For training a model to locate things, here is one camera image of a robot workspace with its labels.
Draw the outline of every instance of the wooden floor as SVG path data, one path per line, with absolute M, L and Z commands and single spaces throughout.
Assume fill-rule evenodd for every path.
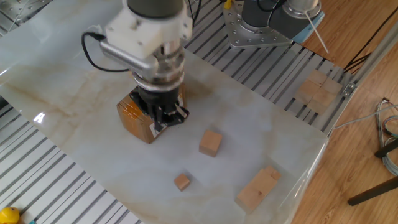
M 327 58 L 337 66 L 345 67 L 377 28 L 398 6 L 397 0 L 321 0 L 325 18 L 318 31 L 325 41 L 329 54 L 313 34 L 304 47 Z M 398 13 L 384 26 L 361 55 L 372 51 L 390 28 L 398 21 Z
M 383 97 L 398 103 L 398 44 L 359 87 L 337 125 L 373 113 Z M 391 110 L 381 117 L 393 113 L 398 114 Z M 355 207 L 347 204 L 350 197 L 393 177 L 374 157 L 378 149 L 375 118 L 336 129 L 292 223 L 398 223 L 398 189 Z M 398 163 L 398 150 L 391 154 Z

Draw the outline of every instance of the marble tabletop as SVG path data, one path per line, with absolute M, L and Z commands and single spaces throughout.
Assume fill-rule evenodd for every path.
M 321 131 L 186 51 L 190 117 L 152 144 L 126 131 L 116 104 L 128 73 L 87 62 L 84 30 L 102 32 L 119 1 L 53 1 L 0 39 L 0 95 L 145 224 L 290 223 L 326 147 Z M 93 60 L 120 68 L 88 42 Z M 206 129 L 223 135 L 215 158 L 198 152 Z M 282 177 L 250 215 L 234 202 L 272 165 Z M 192 181 L 180 192 L 173 180 Z

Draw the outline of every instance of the wooden cube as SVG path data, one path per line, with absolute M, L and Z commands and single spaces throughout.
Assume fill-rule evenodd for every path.
M 206 130 L 199 145 L 199 152 L 211 157 L 216 157 L 222 138 L 222 135 Z
M 333 95 L 337 95 L 342 87 L 343 86 L 340 83 L 332 80 L 331 78 L 326 79 L 326 81 L 321 86 L 322 89 L 326 90 L 327 92 Z
M 277 184 L 277 179 L 280 178 L 280 174 L 278 173 L 279 175 L 276 175 L 277 179 L 270 175 L 276 173 L 278 172 L 271 166 L 260 170 L 252 181 L 250 181 L 238 196 L 236 196 L 236 204 L 238 204 L 248 214 L 253 212 Z
M 319 72 L 318 70 L 313 70 L 307 80 L 310 80 L 321 87 L 327 78 L 328 76 L 324 73 Z
M 191 182 L 185 174 L 180 174 L 176 179 L 174 179 L 174 184 L 180 189 L 180 191 L 185 190 Z
M 307 105 L 319 89 L 320 87 L 314 82 L 305 80 L 294 95 L 294 98 Z

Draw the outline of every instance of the wooden block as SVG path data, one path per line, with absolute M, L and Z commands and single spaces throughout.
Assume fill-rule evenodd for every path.
M 272 188 L 275 187 L 276 183 L 278 183 L 278 181 L 276 181 L 273 177 L 271 177 L 271 175 L 262 169 L 248 185 L 253 186 L 255 189 L 267 195 Z
M 274 170 L 271 174 L 271 177 L 278 181 L 282 175 L 278 171 Z
M 328 109 L 327 106 L 322 105 L 320 102 L 316 100 L 311 100 L 310 103 L 307 105 L 307 107 L 320 115 L 323 115 L 326 109 Z
M 343 86 L 338 82 L 332 80 L 331 78 L 326 79 L 326 81 L 321 86 L 322 89 L 328 91 L 333 95 L 337 95 Z
M 320 88 L 317 92 L 317 94 L 315 94 L 315 96 L 313 96 L 313 98 L 311 99 L 311 101 L 317 101 L 319 103 L 321 103 L 323 106 L 329 107 L 329 105 L 331 104 L 331 102 L 333 102 L 333 100 L 335 100 L 336 95 L 329 93 L 328 91 Z
M 318 70 L 313 70 L 307 80 L 310 80 L 321 87 L 327 78 L 328 76 L 324 73 L 319 72 Z
M 280 177 L 282 176 L 278 171 L 276 171 L 272 166 L 267 166 L 267 168 L 264 169 L 264 171 L 269 174 L 272 178 L 275 180 L 279 180 Z
M 180 191 L 185 190 L 191 182 L 185 174 L 180 174 L 176 179 L 174 179 L 174 184 L 180 189 Z
M 251 213 L 275 187 L 277 180 L 271 177 L 274 168 L 271 166 L 260 172 L 236 196 L 235 202 L 246 212 Z
M 236 196 L 235 202 L 247 213 L 250 214 L 257 208 L 266 196 L 253 186 L 247 185 Z
M 320 87 L 314 82 L 305 80 L 294 95 L 294 98 L 307 105 L 319 89 Z
M 222 138 L 222 135 L 206 130 L 199 145 L 199 152 L 211 157 L 216 157 Z

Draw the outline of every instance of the white cable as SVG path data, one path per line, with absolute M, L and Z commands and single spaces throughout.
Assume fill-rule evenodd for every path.
M 358 121 L 362 121 L 362 120 L 371 118 L 371 117 L 374 116 L 374 115 L 377 115 L 377 114 L 379 114 L 379 113 L 381 113 L 381 112 L 383 112 L 383 111 L 386 111 L 386 110 L 391 109 L 391 108 L 394 108 L 394 107 L 398 107 L 398 105 L 388 106 L 388 107 L 384 108 L 383 110 L 379 110 L 379 111 L 377 111 L 377 112 L 374 112 L 373 114 L 367 115 L 366 117 L 359 118 L 359 119 L 356 119 L 356 120 L 353 120 L 353 121 L 348 121 L 347 123 L 344 123 L 344 124 L 342 124 L 342 125 L 340 125 L 340 126 L 337 126 L 337 127 L 335 127 L 334 129 L 342 128 L 342 127 L 344 127 L 344 126 L 346 126 L 346 125 L 348 125 L 348 124 L 352 124 L 352 123 L 355 123 L 355 122 L 358 122 Z
M 376 111 L 377 111 L 377 112 L 381 111 L 381 110 L 380 110 L 380 109 L 381 109 L 381 106 L 382 106 L 384 103 L 387 103 L 387 102 L 388 102 L 387 100 L 381 101 L 381 103 L 379 103 L 379 105 L 377 106 L 377 110 L 376 110 Z M 384 142 L 384 139 L 383 139 L 383 127 L 382 127 L 381 120 L 380 120 L 380 113 L 378 113 L 378 114 L 376 115 L 376 121 L 377 121 L 377 127 L 379 128 L 379 142 L 380 142 L 380 148 L 383 148 L 384 146 L 388 145 L 388 144 L 391 142 L 391 140 L 395 140 L 396 138 L 391 137 L 391 138 L 387 139 L 386 142 Z M 383 164 L 385 165 L 385 167 L 387 168 L 387 170 L 388 170 L 391 174 L 393 174 L 393 175 L 395 175 L 395 176 L 398 176 L 398 166 L 395 165 L 394 162 L 390 159 L 388 153 L 386 154 L 386 156 L 384 156 L 384 157 L 382 158 L 382 161 L 383 161 Z
M 24 7 L 23 7 L 22 10 L 18 13 L 18 16 L 15 18 L 14 22 L 11 24 L 10 29 L 8 29 L 7 33 L 9 33 L 9 32 L 11 31 L 11 28 L 15 25 L 15 23 L 16 23 L 17 20 L 19 19 L 19 16 L 22 14 L 22 12 L 24 11 L 24 9 L 25 9 L 25 7 L 26 7 L 26 5 L 27 5 L 27 3 L 28 3 L 29 1 L 30 1 L 30 0 L 27 0 L 27 1 L 26 1 L 26 3 L 24 4 Z
M 313 25 L 312 20 L 310 18 L 310 16 L 307 14 L 307 12 L 305 11 L 304 14 L 306 15 L 307 19 L 310 21 L 312 29 L 314 29 L 315 33 L 317 34 L 319 41 L 321 42 L 323 48 L 326 50 L 326 53 L 329 53 L 328 48 L 326 47 L 326 44 L 324 43 L 324 41 L 321 38 L 321 35 L 318 33 L 317 28 Z

